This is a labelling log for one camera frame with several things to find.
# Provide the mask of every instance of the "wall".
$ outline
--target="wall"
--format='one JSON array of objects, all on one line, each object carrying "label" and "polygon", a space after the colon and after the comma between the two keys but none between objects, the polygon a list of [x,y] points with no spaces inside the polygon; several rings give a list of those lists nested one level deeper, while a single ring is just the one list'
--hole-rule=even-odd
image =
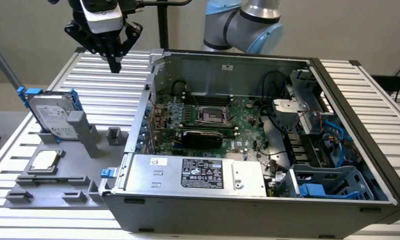
[{"label": "wall", "polygon": [[[171,48],[203,44],[206,0],[170,7]],[[400,65],[400,0],[283,0],[286,27],[276,55],[359,60],[374,74]],[[159,47],[156,8],[129,19],[144,25],[135,49]],[[72,11],[65,0],[0,0],[0,50],[24,83],[53,80],[77,43],[64,33]],[[0,73],[0,82],[5,82]]]}]

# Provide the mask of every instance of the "white sticker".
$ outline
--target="white sticker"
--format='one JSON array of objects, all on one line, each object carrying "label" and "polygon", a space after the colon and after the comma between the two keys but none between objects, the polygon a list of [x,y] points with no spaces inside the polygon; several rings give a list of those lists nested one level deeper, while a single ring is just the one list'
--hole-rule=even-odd
[{"label": "white sticker", "polygon": [[67,122],[67,112],[60,106],[37,105],[45,127],[61,139],[79,139],[75,127]]},{"label": "white sticker", "polygon": [[223,66],[222,66],[222,69],[223,69],[224,71],[232,71],[234,68],[235,68],[234,65],[223,65]]},{"label": "white sticker", "polygon": [[149,165],[166,166],[168,165],[168,159],[164,157],[154,157],[151,159]]}]

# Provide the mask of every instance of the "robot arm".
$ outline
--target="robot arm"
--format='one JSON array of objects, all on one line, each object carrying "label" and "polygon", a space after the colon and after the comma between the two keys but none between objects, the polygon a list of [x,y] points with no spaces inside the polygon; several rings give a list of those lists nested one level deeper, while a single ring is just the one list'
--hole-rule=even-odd
[{"label": "robot arm", "polygon": [[[57,4],[60,0],[48,0]],[[92,53],[99,53],[108,61],[112,73],[121,70],[121,59],[128,54],[143,32],[143,26],[128,22],[129,14],[145,6],[184,6],[186,1],[139,0],[68,0],[73,20],[65,26],[65,32]],[[121,43],[124,29],[127,40]]]},{"label": "robot arm", "polygon": [[270,54],[276,47],[283,25],[280,0],[208,0],[206,9],[206,51],[236,48],[251,54]]}]

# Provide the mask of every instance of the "slotted aluminum rail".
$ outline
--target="slotted aluminum rail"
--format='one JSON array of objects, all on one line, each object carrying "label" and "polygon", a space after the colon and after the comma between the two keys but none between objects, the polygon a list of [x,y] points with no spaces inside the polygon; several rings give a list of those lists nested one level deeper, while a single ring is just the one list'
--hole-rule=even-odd
[{"label": "slotted aluminum rail", "polygon": [[[323,64],[400,175],[400,109],[388,103],[376,90],[375,82],[371,82],[360,68],[347,61],[323,61]],[[48,90],[67,91],[76,88],[89,122],[96,124],[99,129],[119,126],[131,131],[140,90],[151,72],[149,52],[131,51],[123,60],[121,73],[115,75],[108,72],[108,65],[97,55],[88,52],[75,53]],[[39,131],[40,126],[29,113],[0,151],[0,239],[256,239],[129,233],[120,229],[108,210],[3,208],[4,197],[15,186],[15,179],[40,144],[36,135]],[[400,240],[400,221],[392,225],[371,225],[346,239]]]}]

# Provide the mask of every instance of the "circuit board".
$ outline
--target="circuit board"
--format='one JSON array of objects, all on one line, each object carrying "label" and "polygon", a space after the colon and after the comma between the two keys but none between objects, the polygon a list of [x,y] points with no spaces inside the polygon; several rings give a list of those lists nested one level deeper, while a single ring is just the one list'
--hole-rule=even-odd
[{"label": "circuit board", "polygon": [[[260,105],[255,105],[254,99],[235,97],[227,106],[203,106],[186,104],[179,97],[162,95],[156,105],[163,108],[160,119],[158,118],[156,121],[166,119],[167,123],[156,128],[156,154],[226,158],[228,153],[238,153],[244,154],[246,158],[255,158],[256,161],[256,148],[267,137],[260,123]],[[199,121],[202,111],[211,112],[208,115],[211,121]],[[222,122],[214,122],[214,119],[218,119],[215,113],[220,114]],[[219,149],[184,148],[180,142],[182,132],[192,130],[222,133],[224,136],[222,147]]]}]

